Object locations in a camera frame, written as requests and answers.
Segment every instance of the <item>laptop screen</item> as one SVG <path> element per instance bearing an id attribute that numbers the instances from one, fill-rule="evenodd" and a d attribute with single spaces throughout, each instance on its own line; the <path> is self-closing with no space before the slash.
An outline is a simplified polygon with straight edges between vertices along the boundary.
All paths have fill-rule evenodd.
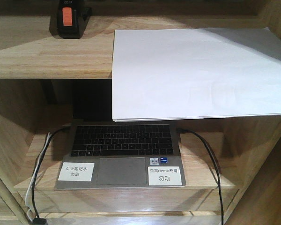
<path id="1" fill-rule="evenodd" d="M 73 118 L 112 121 L 112 79 L 72 80 Z"/>

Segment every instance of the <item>laptop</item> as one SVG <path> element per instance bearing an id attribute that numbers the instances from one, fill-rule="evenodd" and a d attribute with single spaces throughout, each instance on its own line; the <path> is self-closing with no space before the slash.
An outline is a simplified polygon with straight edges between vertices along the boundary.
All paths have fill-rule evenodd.
<path id="1" fill-rule="evenodd" d="M 113 122 L 111 82 L 72 81 L 74 119 L 56 189 L 185 186 L 175 124 Z"/>

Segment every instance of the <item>orange button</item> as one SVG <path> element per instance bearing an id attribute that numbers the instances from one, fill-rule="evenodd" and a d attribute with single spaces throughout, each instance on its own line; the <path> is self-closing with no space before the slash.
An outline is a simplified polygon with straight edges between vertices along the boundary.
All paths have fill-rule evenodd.
<path id="1" fill-rule="evenodd" d="M 64 26 L 72 26 L 72 8 L 64 7 L 62 8 L 62 21 Z"/>

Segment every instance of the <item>laptop keyboard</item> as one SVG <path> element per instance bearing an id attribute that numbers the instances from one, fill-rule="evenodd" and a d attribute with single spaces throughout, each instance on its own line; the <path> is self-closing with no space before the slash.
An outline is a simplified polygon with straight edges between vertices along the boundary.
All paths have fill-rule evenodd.
<path id="1" fill-rule="evenodd" d="M 78 126 L 70 156 L 173 154 L 169 125 L 101 125 Z"/>

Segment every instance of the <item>cable plug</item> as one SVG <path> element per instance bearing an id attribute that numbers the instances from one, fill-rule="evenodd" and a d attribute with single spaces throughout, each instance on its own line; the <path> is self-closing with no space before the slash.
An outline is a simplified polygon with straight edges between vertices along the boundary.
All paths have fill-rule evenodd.
<path id="1" fill-rule="evenodd" d="M 47 220 L 44 218 L 34 218 L 32 221 L 33 225 L 48 225 Z"/>

